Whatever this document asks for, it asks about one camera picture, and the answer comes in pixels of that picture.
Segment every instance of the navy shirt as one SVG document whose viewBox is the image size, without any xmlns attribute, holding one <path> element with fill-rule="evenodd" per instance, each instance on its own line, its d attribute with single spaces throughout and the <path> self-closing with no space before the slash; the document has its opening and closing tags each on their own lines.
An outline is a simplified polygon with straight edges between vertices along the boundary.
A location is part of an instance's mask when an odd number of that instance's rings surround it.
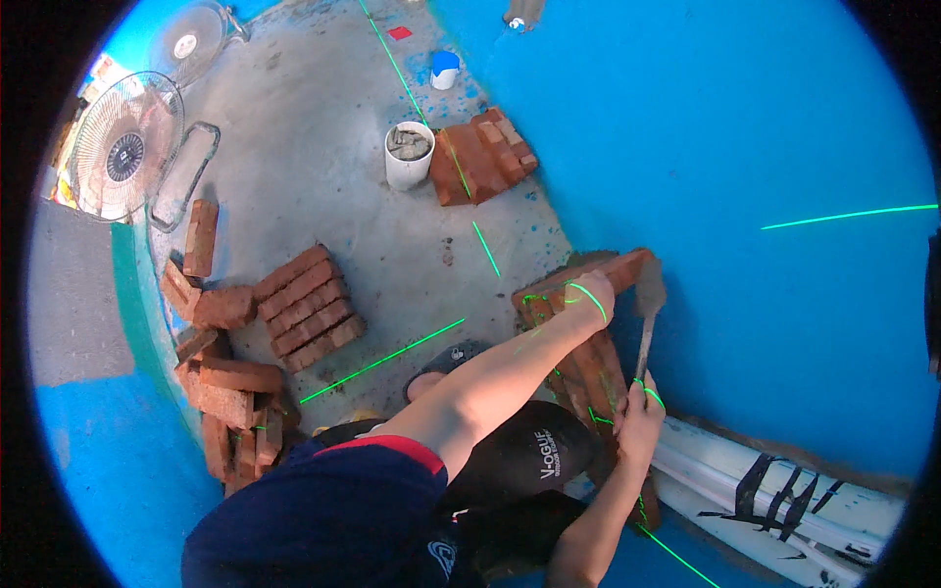
<svg viewBox="0 0 941 588">
<path fill-rule="evenodd" d="M 311 439 L 190 533 L 183 586 L 483 586 L 458 526 L 432 515 L 447 483 L 412 439 Z"/>
</svg>

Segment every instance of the red tag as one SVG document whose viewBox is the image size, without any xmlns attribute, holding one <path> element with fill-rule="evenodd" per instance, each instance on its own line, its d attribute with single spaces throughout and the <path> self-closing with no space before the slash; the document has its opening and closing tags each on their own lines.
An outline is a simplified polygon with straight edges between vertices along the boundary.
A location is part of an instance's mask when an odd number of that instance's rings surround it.
<svg viewBox="0 0 941 588">
<path fill-rule="evenodd" d="M 389 29 L 389 34 L 392 35 L 392 38 L 395 40 L 402 40 L 405 37 L 411 37 L 411 31 L 404 26 L 396 26 L 395 28 Z"/>
</svg>

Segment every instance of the trowel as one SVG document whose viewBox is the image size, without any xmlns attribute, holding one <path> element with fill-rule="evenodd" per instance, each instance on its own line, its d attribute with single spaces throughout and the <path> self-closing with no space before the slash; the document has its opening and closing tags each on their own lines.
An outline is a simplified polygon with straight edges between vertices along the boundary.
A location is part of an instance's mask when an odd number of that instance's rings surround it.
<svg viewBox="0 0 941 588">
<path fill-rule="evenodd" d="M 641 350 L 637 354 L 634 377 L 642 382 L 646 374 L 650 341 L 653 339 L 653 322 L 665 302 L 666 288 L 663 287 L 662 263 L 654 258 L 644 263 L 637 283 L 634 284 L 634 314 L 644 319 L 644 333 L 641 335 Z"/>
</svg>

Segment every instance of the concrete floor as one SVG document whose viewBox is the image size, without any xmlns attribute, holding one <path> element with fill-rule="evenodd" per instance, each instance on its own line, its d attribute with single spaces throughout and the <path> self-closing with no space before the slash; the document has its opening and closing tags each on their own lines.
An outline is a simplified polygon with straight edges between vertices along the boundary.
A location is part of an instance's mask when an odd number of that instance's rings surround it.
<svg viewBox="0 0 941 588">
<path fill-rule="evenodd" d="M 466 122 L 480 111 L 486 97 L 465 73 L 450 90 L 430 87 L 431 54 L 448 45 L 422 3 L 369 0 L 367 7 L 383 33 L 400 25 L 412 31 L 400 41 L 384 36 L 431 126 Z M 331 425 L 355 408 L 391 416 L 403 405 L 404 382 L 443 346 L 510 338 L 509 295 L 564 263 L 568 240 L 532 179 L 479 207 L 441 208 L 430 182 L 407 193 L 388 188 L 383 137 L 394 123 L 419 117 L 357 0 L 282 4 L 249 26 L 251 42 L 230 45 L 184 91 L 187 123 L 201 119 L 222 131 L 194 196 L 217 199 L 221 209 L 207 281 L 253 284 L 316 242 L 330 249 L 369 328 L 289 376 L 297 398 L 466 318 L 305 403 L 301 427 Z M 184 194 L 208 143 L 194 135 L 181 151 L 158 213 L 166 215 Z M 187 218 L 170 235 L 150 229 L 157 268 L 183 251 Z M 172 311 L 167 321 L 174 336 L 186 328 Z M 277 362 L 260 321 L 231 338 L 238 358 Z"/>
</svg>

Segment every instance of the worker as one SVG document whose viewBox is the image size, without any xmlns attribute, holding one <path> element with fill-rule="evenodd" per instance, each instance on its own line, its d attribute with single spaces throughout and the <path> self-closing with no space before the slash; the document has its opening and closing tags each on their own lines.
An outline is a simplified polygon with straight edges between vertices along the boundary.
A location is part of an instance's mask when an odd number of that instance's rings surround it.
<svg viewBox="0 0 941 588">
<path fill-rule="evenodd" d="M 219 504 L 186 538 L 183 585 L 484 586 L 486 563 L 514 550 L 529 564 L 543 558 L 548 586 L 597 586 L 660 434 L 656 386 L 647 373 L 644 385 L 632 383 L 621 399 L 614 415 L 618 462 L 587 507 L 550 485 L 590 462 L 592 436 L 555 421 L 541 406 L 550 403 L 533 407 L 529 399 L 613 313 L 608 279 L 583 274 L 567 284 L 565 309 L 546 323 L 486 349 L 458 345 L 450 366 L 445 358 L 433 361 L 407 384 L 410 403 L 388 421 L 350 423 L 360 432 L 345 442 L 330 444 L 331 429 L 295 446 L 285 463 Z M 648 402 L 648 394 L 656 400 Z M 524 430 L 534 443 L 506 441 Z M 501 431 L 503 441 L 492 437 Z M 475 463 L 488 443 L 492 478 L 508 492 L 495 491 L 483 480 L 488 468 Z M 524 446 L 538 453 L 523 455 Z M 501 461 L 501 453 L 510 456 Z M 557 456 L 559 470 L 566 469 L 558 477 Z M 519 471 L 506 471 L 513 459 Z M 449 484 L 467 467 L 478 471 L 453 496 Z M 545 475 L 540 485 L 521 473 L 527 468 L 550 474 L 538 472 Z M 527 484 L 536 494 L 521 498 Z M 447 512 L 468 501 L 468 512 Z M 538 545 L 528 546 L 530 537 Z"/>
</svg>

